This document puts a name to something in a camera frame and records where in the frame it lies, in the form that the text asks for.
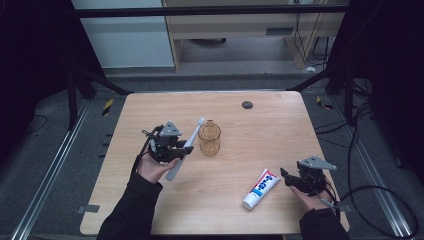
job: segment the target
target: white cabinet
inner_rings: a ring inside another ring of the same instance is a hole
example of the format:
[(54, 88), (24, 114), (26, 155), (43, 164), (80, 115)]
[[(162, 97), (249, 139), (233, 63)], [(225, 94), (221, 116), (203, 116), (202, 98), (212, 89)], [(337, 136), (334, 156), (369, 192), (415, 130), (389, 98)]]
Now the white cabinet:
[[(76, 9), (162, 7), (160, 0), (72, 0)], [(174, 68), (164, 17), (86, 18), (84, 29), (105, 73)]]

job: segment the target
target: black sleeve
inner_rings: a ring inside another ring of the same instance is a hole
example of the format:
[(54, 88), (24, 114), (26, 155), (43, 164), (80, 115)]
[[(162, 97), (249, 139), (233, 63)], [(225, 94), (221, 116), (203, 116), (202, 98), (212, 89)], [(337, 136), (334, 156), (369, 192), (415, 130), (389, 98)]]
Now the black sleeve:
[(350, 239), (330, 208), (313, 209), (307, 212), (299, 223), (303, 240)]
[(160, 183), (133, 173), (124, 195), (103, 222), (97, 239), (149, 239)]

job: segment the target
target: black curtain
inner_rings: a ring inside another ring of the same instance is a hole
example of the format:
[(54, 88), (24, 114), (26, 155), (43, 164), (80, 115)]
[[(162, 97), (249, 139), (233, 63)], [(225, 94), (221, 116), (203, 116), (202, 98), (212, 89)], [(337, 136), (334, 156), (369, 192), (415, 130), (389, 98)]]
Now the black curtain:
[[(351, 4), (369, 10), (346, 13), (330, 64), (348, 65), (355, 77), (371, 81), (377, 120), (402, 164), (424, 183), (424, 1)], [(334, 76), (331, 82), (344, 78)]]
[[(5, 0), (0, 4), (0, 166), (25, 133), (37, 103), (67, 88), (69, 72), (83, 67), (105, 78), (69, 0)], [(91, 79), (78, 86), (91, 91)]]

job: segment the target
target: human hand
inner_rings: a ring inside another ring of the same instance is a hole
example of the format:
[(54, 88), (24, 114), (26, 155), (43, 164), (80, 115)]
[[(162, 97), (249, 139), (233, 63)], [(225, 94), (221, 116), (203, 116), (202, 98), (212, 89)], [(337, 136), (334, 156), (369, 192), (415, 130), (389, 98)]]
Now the human hand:
[(175, 158), (169, 163), (158, 163), (153, 159), (150, 153), (148, 153), (146, 148), (138, 163), (137, 173), (147, 181), (155, 184), (166, 171), (174, 168), (178, 161), (180, 161), (180, 159)]
[(303, 207), (306, 211), (310, 211), (312, 209), (319, 210), (324, 208), (329, 208), (329, 206), (321, 201), (321, 199), (327, 200), (328, 202), (333, 202), (331, 196), (327, 191), (322, 191), (321, 193), (315, 196), (308, 196), (306, 193), (301, 192), (295, 186), (290, 186), (293, 194), (299, 198), (299, 200), (303, 203)]

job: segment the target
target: robotic arm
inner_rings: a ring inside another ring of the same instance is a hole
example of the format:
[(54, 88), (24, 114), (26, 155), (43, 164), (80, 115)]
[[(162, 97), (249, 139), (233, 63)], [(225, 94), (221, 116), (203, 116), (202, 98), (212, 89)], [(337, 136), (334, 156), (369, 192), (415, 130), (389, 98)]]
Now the robotic arm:
[(193, 151), (193, 146), (184, 147), (187, 141), (178, 141), (178, 136), (181, 136), (181, 131), (171, 121), (165, 126), (156, 127), (147, 139), (150, 143), (150, 155), (157, 162), (167, 163), (175, 158), (183, 159)]
[(283, 168), (280, 168), (281, 176), (286, 186), (295, 186), (308, 196), (315, 196), (325, 190), (327, 182), (323, 169), (337, 170), (336, 166), (315, 156), (297, 161), (297, 168), (300, 177), (290, 175)]

